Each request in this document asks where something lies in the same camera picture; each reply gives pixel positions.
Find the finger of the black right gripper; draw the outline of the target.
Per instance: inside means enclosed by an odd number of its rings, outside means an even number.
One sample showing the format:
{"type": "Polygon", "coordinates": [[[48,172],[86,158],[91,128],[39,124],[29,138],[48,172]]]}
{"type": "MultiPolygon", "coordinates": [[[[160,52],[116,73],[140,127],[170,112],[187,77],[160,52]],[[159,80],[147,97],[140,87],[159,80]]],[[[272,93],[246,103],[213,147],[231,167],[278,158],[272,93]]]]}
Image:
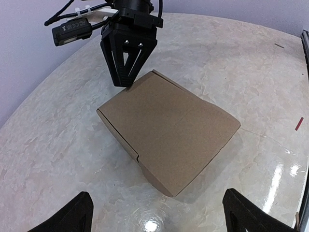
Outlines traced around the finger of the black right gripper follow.
{"type": "Polygon", "coordinates": [[[103,38],[100,42],[100,46],[103,52],[103,55],[105,57],[112,82],[115,84],[116,83],[116,68],[115,68],[115,63],[112,55],[112,48],[111,48],[111,43],[109,38],[103,38]]]}
{"type": "Polygon", "coordinates": [[[156,31],[133,33],[116,31],[112,35],[112,57],[116,87],[131,87],[157,45],[156,31]]]}

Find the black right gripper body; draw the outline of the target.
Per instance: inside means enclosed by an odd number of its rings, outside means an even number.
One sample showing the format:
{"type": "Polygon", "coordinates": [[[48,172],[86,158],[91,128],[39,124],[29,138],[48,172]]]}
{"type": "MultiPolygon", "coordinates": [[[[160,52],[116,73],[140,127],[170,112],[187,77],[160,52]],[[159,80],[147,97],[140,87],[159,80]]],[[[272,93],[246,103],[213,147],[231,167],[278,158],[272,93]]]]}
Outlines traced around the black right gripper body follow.
{"type": "Polygon", "coordinates": [[[158,15],[151,15],[154,6],[150,0],[108,0],[117,10],[101,31],[102,40],[113,33],[120,34],[123,44],[130,38],[137,46],[156,46],[157,28],[163,27],[163,1],[158,2],[158,15]]]}

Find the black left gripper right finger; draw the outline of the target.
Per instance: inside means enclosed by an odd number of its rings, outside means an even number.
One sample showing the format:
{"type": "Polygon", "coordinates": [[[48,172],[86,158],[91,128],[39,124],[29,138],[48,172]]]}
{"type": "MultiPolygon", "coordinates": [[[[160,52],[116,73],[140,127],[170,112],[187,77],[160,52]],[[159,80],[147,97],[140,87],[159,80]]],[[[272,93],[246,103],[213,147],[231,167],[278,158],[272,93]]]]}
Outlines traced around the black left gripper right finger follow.
{"type": "Polygon", "coordinates": [[[234,188],[223,197],[225,223],[228,232],[295,232],[281,221],[271,217],[234,188]]]}

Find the brown cardboard box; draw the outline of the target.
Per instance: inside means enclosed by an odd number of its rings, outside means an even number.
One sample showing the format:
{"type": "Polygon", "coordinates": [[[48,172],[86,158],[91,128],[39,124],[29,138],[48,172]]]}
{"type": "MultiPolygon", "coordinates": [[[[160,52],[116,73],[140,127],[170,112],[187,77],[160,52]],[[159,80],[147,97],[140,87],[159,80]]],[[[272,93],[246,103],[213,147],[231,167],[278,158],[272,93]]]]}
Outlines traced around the brown cardboard box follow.
{"type": "Polygon", "coordinates": [[[158,191],[175,197],[215,158],[240,122],[158,71],[150,71],[97,114],[158,191]]]}

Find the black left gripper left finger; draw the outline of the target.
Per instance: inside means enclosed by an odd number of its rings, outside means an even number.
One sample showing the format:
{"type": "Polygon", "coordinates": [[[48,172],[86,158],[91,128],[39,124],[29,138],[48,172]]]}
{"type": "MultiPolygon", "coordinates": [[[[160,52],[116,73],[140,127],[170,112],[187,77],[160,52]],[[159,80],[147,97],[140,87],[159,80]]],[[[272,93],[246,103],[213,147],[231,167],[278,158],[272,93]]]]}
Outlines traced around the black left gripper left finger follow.
{"type": "Polygon", "coordinates": [[[90,194],[82,191],[30,232],[90,232],[93,211],[94,205],[90,194]]]}

